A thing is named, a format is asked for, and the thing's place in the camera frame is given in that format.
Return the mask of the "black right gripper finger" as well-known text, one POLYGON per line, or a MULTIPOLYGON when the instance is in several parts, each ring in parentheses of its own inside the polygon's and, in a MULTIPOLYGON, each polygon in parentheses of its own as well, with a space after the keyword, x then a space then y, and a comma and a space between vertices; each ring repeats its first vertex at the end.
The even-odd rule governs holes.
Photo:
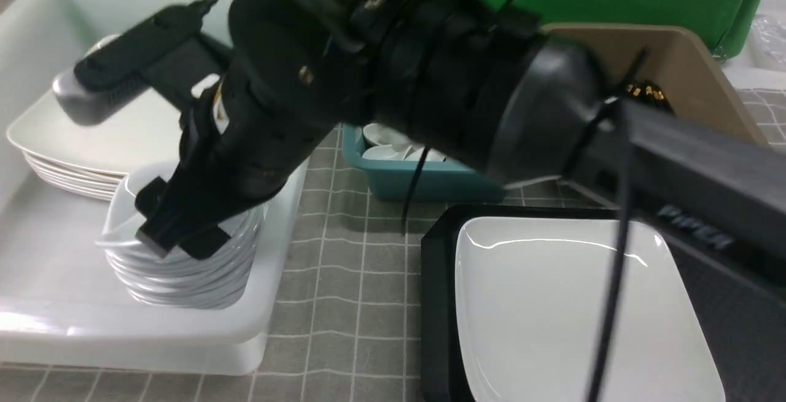
POLYGON ((179 249, 195 260, 211 258, 230 240, 221 227, 224 220, 208 220, 204 215, 186 215, 181 220, 179 249))

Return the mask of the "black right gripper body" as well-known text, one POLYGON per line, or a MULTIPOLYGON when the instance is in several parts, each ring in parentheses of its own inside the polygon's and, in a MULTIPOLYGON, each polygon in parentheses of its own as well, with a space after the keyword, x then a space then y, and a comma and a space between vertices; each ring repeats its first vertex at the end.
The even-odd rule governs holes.
POLYGON ((257 206, 337 123, 373 119, 377 0, 233 0, 232 59, 181 139, 179 194, 257 206))

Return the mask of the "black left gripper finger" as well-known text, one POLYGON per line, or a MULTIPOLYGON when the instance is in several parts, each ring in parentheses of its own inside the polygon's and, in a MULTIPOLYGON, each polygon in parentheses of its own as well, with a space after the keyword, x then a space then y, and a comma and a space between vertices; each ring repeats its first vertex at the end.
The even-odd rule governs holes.
POLYGON ((144 218, 136 238, 165 259, 185 234, 185 181, 154 178, 138 192, 134 204, 144 218))

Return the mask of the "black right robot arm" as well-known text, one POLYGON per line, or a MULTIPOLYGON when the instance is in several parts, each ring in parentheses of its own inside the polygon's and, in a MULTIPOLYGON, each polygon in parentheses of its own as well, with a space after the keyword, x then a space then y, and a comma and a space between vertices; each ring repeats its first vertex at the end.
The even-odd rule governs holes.
POLYGON ((784 156, 660 113, 586 46, 481 0, 233 0, 233 60, 141 229, 168 253, 272 198, 337 123, 376 120, 495 183, 561 178, 784 289, 784 156))

